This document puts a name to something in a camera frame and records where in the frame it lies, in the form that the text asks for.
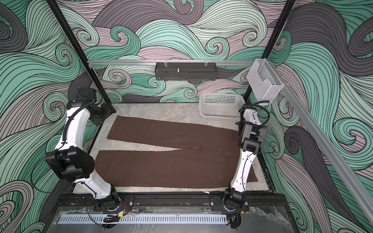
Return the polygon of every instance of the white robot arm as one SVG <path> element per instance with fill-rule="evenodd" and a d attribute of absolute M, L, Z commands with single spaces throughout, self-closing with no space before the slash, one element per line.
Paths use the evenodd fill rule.
<path fill-rule="evenodd" d="M 258 118 L 258 111 L 252 109 L 253 105 L 245 104 L 241 109 L 240 122 L 240 158 L 236 173 L 230 183 L 230 187 L 225 190 L 225 208 L 233 211 L 242 208 L 245 199 L 246 182 L 256 153 L 263 146 L 263 141 L 267 128 L 262 126 Z"/>
<path fill-rule="evenodd" d="M 99 206 L 114 210 L 119 204 L 116 190 L 94 169 L 93 158 L 84 152 L 83 136 L 88 119 L 100 125 L 115 109 L 106 104 L 96 105 L 96 93 L 92 88 L 82 88 L 79 92 L 81 98 L 70 100 L 66 106 L 63 134 L 55 150 L 45 156 L 45 161 L 60 179 L 81 185 Z"/>

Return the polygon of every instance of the marble work surface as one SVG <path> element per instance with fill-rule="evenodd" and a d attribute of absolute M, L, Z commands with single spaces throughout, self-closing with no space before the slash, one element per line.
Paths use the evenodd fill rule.
<path fill-rule="evenodd" d="M 199 113 L 198 103 L 157 103 L 157 104 L 113 104 L 117 112 L 105 120 L 97 139 L 93 145 L 90 155 L 95 159 L 100 150 L 130 150 L 130 151 L 170 151 L 174 148 L 159 147 L 153 145 L 139 144 L 133 142 L 122 142 L 107 139 L 107 135 L 116 119 L 116 116 L 139 117 L 151 120 L 163 120 L 171 122 L 194 123 L 211 125 L 227 129 L 238 130 L 234 123 L 206 122 L 202 120 Z M 257 158 L 254 159 L 252 167 L 258 179 L 257 182 L 248 182 L 247 190 L 268 190 L 263 171 Z M 164 187 L 116 187 L 118 192 L 185 192 L 185 191 L 224 191 L 226 187 L 215 189 L 187 189 L 187 188 L 164 188 Z M 88 193 L 80 185 L 76 185 L 73 193 Z"/>

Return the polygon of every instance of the cable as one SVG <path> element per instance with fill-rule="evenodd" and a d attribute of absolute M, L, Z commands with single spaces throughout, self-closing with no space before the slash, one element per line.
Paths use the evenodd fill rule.
<path fill-rule="evenodd" d="M 262 125 L 266 124 L 266 123 L 269 121 L 269 117 L 270 117 L 270 113 L 269 113 L 269 111 L 268 111 L 266 108 L 263 108 L 263 107 L 260 106 L 260 105 L 253 104 L 252 106 L 257 106 L 257 107 L 261 108 L 262 110 L 266 111 L 266 113 L 267 113 L 268 116 L 267 116 L 266 121 L 265 121 L 264 123 L 262 123 Z"/>
<path fill-rule="evenodd" d="M 272 151 L 272 152 L 256 152 L 254 154 L 271 154 L 271 153 L 274 153 L 275 151 Z M 244 188 L 244 192 L 246 192 L 246 189 L 245 189 L 245 186 L 244 186 L 244 171 L 245 171 L 245 166 L 246 166 L 246 162 L 249 160 L 249 158 L 246 159 L 245 163 L 244 163 L 244 168 L 242 169 L 242 176 L 241 176 L 241 181 L 242 181 L 242 187 Z"/>
<path fill-rule="evenodd" d="M 124 202 L 122 202 L 121 204 L 125 204 L 127 206 L 127 212 L 128 212 L 129 211 L 128 205 Z"/>
<path fill-rule="evenodd" d="M 244 168 L 242 169 L 242 176 L 241 176 L 242 187 L 244 188 L 244 192 L 246 192 L 246 190 L 245 190 L 245 186 L 244 186 L 244 171 L 245 171 L 246 162 L 247 162 L 248 160 L 249 160 L 249 158 L 247 158 L 246 161 L 245 161 Z"/>
<path fill-rule="evenodd" d="M 240 212 L 237 212 L 237 213 L 235 213 L 234 215 L 231 215 L 231 216 L 229 216 L 229 217 L 227 217 L 227 218 L 232 218 L 232 217 L 234 217 L 234 216 L 237 216 L 237 215 L 243 214 L 244 212 L 246 212 L 246 211 L 240 211 Z"/>
<path fill-rule="evenodd" d="M 104 223 L 116 223 L 116 222 L 119 222 L 119 220 L 120 220 L 120 217 L 118 217 L 118 215 L 108 214 L 104 218 Z"/>
<path fill-rule="evenodd" d="M 256 105 L 256 104 L 261 104 L 261 103 L 268 103 L 269 104 L 269 101 L 268 100 L 258 101 L 256 103 L 250 104 L 250 105 Z"/>
<path fill-rule="evenodd" d="M 88 217 L 91 219 L 92 222 L 94 222 L 97 226 L 102 227 L 104 230 L 108 229 L 108 227 L 104 227 L 103 225 L 98 224 L 97 222 L 95 222 L 95 221 L 93 220 L 93 218 L 91 217 L 91 215 L 90 215 L 90 212 L 89 212 L 89 210 L 88 210 L 88 206 L 85 206 L 85 207 L 87 208 L 87 214 L 88 214 Z"/>
<path fill-rule="evenodd" d="M 60 192 L 60 191 L 66 190 L 66 189 L 59 189 L 59 190 L 57 190 L 57 191 L 47 192 L 47 191 L 43 191 L 43 190 L 38 189 L 38 188 L 34 185 L 34 181 L 32 180 L 32 174 L 34 173 L 34 170 L 35 170 L 36 166 L 37 166 L 37 165 L 40 163 L 40 161 L 43 160 L 43 159 L 44 159 L 44 157 L 42 157 L 41 159 L 39 159 L 39 161 L 37 161 L 37 162 L 35 163 L 35 165 L 34 165 L 32 171 L 31 171 L 31 174 L 30 174 L 30 183 L 31 183 L 31 185 L 32 185 L 32 186 L 33 186 L 37 191 L 42 192 L 42 193 L 56 193 L 56 192 Z"/>
<path fill-rule="evenodd" d="M 247 206 L 244 204 L 245 208 L 246 208 L 246 211 L 249 211 L 249 209 L 247 208 Z"/>
<path fill-rule="evenodd" d="M 81 181 L 80 182 L 80 184 L 81 185 L 85 185 L 87 188 L 89 188 L 93 193 L 94 193 L 94 199 L 96 199 L 96 196 L 97 196 L 97 192 L 95 192 L 93 189 L 91 189 L 86 183 L 85 183 L 85 181 L 83 182 L 83 181 Z"/>
<path fill-rule="evenodd" d="M 69 116 L 69 119 L 66 121 L 65 127 L 63 128 L 63 133 L 62 133 L 62 141 L 66 144 L 67 137 L 68 137 L 68 128 L 74 117 L 83 109 L 85 109 L 87 106 L 90 104 L 93 104 L 95 101 L 91 100 L 90 102 L 84 104 L 80 108 L 78 108 L 71 116 Z"/>

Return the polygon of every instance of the brown pants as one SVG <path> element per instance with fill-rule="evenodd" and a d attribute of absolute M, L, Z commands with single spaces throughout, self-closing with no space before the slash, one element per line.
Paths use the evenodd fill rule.
<path fill-rule="evenodd" d="M 119 187 L 227 187 L 239 159 L 238 132 L 207 125 L 117 116 L 107 138 L 179 148 L 99 151 L 96 171 Z M 255 181 L 251 169 L 247 182 Z"/>

